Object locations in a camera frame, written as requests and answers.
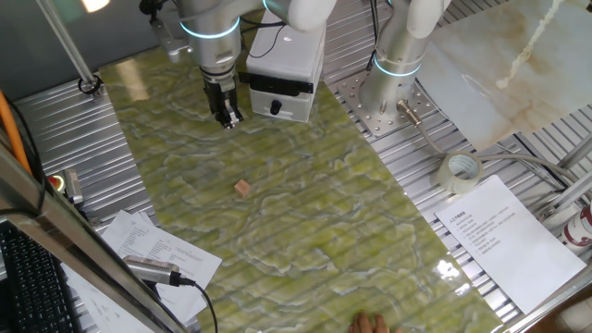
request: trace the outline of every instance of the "marble surface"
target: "marble surface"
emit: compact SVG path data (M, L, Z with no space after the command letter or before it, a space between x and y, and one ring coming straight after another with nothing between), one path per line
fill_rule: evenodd
M478 151L516 132L532 134L592 104L592 43L582 43L592 31L588 4L514 0L437 29L418 79ZM519 57L524 63L515 68Z
M241 85L246 120L222 130L185 55L101 75L163 228L223 260L207 287L220 331L347 332L362 310L405 332L500 327L326 86L296 123L254 114Z

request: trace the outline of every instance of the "blue led ring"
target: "blue led ring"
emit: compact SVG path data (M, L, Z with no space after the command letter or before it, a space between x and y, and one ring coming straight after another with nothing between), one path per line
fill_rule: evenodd
M181 25L181 28L183 28L183 30L185 30L188 34L190 34L193 37L204 38L204 39L216 39L216 38L221 38L221 37L227 36L227 35L231 34L235 29L237 29L237 27L239 27L239 24L241 23L241 18L237 18L237 22L234 23L232 28L228 29L227 31L215 33L215 34L202 34L202 33L193 32L193 31L187 29L187 27L185 27L183 22L179 22L179 23Z
M406 76L410 76L412 74L415 74L415 72L418 71L419 68L422 66L421 64L419 64L419 66L416 69L414 69L413 71L410 71L409 73L397 74L397 73L389 72L388 70L382 68L380 66L380 64L378 64L378 60L376 60L376 55L374 55L374 63L376 64L378 69L382 70L382 72L384 72L385 74L389 74L390 76L396 76L396 77L406 77Z

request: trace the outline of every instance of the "metal rod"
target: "metal rod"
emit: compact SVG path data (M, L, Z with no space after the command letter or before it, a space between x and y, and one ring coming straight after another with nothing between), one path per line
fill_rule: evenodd
M57 13L57 8L54 6L52 0L37 0L37 5L45 15L47 22L54 30L55 36L59 39L59 42L62 43L64 50L68 54L72 64L78 71L80 77L84 82L88 85L94 86L96 81L94 79L94 75L89 69L89 67L84 62L84 58L80 54L76 44L72 41L72 37L68 33L64 22L62 22L62 18L59 17Z
M40 184L0 145L1 208L33 210ZM64 198L47 193L41 215L6 217L98 290L155 332L187 332Z
M569 170L582 159L586 158L590 152L592 152L592 132L586 135L557 165Z
M580 199L584 193L592 189L592 171L588 171L583 177L577 180L572 186L565 189L565 191L555 198L550 204L550 207L555 208L553 213L559 213Z

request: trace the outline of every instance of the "orange cable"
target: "orange cable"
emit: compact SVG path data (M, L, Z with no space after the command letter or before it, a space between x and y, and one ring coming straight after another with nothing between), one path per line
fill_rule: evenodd
M0 118L2 118L2 121L4 122L6 133L10 139L10 144L12 145L12 154L17 158L22 167L24 167L25 170L27 170L27 172L32 175L31 167L29 166L29 160L27 160L27 155L25 154L25 147L22 145L22 140L20 139L19 128L17 127L14 117L12 117L12 111L10 111L8 102L6 101L6 98L1 90Z

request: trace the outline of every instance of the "black cable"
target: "black cable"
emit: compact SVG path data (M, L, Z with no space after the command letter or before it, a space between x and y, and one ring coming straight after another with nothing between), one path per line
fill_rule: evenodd
M372 12L372 29L374 30L374 43L378 42L378 2L370 0L370 11Z
M37 144L35 144L35 140L33 139L33 136L31 134L31 130L29 129L29 125L27 124L27 121L25 121L25 117L22 115L19 108L8 97L6 97L6 100L8 101L10 107L12 107L12 110L17 114L18 118L20 119L20 122L22 123L22 126L25 129L25 132L27 133L27 137L29 138L31 149L33 150L35 160L33 161L34 163L32 163L32 165L35 166L34 173L36 174L34 176L37 179L37 181L39 181L39 183L41 184L41 189L39 191L39 199L36 205L37 212L39 212L40 214L43 208L43 202L45 201L45 182L47 179L45 173L43 172L41 156L39 154L39 150L37 149Z
M212 301L210 300L210 297L207 295L207 292L205 292L205 290L202 287L200 287L200 285L198 285L195 281L193 281L192 279L186 278L186 277L181 277L179 279L179 284L183 285L183 286L193 286L193 287L197 288L198 290L200 290L202 295L205 297L205 301L207 302L207 306L210 307L210 311L212 312L212 318L214 319L214 330L216 331L216 333L218 333L218 319L216 318L216 312L214 311L214 305L212 305Z
M5 210L0 210L0 216L7 216L7 215L24 215L27 216L29 218L35 219L37 218L41 212L42 212L42 208L43 208L43 202L45 201L45 187L46 187L46 181L47 181L47 177L45 176L45 173L43 172L43 164L41 162L41 156L39 155L39 150L37 149L37 145L35 144L35 140L33 139L33 136L31 134L31 130L29 129L29 125L27 124L27 121L25 121L25 117L22 115L22 113L20 112L19 108L8 98L6 97L6 101L8 102L8 104L10 105L10 107L13 109L14 113L17 114L17 117L20 119L20 122L23 126L23 128L25 129L25 132L27 133L27 137L29 138L29 143L31 146L31 149L33 150L33 162L31 163L33 165L33 173L34 173L34 177L37 179L37 181L39 181L41 187L39 189L39 199L37 201L37 205L35 206L35 209L37 210L37 212L31 212L25 209L5 209Z
M251 56L251 57L253 57L253 58L255 58L255 59L259 59L259 58L262 58L262 57L264 57L264 56L267 56L267 55L268 55L268 54L271 52L271 50L273 50L273 49L274 49L274 47L276 47L276 43L278 42L278 36L279 36L279 33L280 33L280 32L282 31L282 29L284 29L284 28L286 28L286 26L285 26L285 25L284 25L284 26L282 26L281 28L279 28L279 29L277 30L277 32L276 32L276 38L274 38L274 43L271 45L271 47L269 48L269 50L267 50L267 51L266 51L265 53L263 53L262 55L252 55L252 54L251 54L251 51L249 51L249 52L248 52L248 53L249 53L249 56Z
M286 23L284 23L283 21L272 22L272 23L259 23L259 22L251 21L251 20L246 19L246 18L240 18L240 20L242 22L247 23L247 24L254 25L255 28L281 27L281 26L286 25Z
M374 55L376 54L376 43L378 43L378 3L377 3L377 0L370 0L370 11L372 12L372 29L374 31L375 49L372 50L372 54L370 55L370 59L368 60L368 65L366 65L366 71L370 71L370 69L372 69L372 65L374 64Z

